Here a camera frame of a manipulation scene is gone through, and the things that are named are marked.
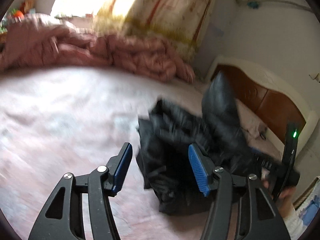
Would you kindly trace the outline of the person right hand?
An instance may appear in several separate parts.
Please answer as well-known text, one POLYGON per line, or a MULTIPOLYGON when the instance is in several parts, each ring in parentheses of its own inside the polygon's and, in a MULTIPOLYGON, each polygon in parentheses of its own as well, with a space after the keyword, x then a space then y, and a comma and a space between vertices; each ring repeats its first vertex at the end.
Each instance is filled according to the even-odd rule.
POLYGON ((283 219, 288 217, 290 213, 294 210, 293 206, 293 195, 295 194, 296 187, 287 187, 281 191, 279 198, 277 200, 277 207, 279 214, 283 219))

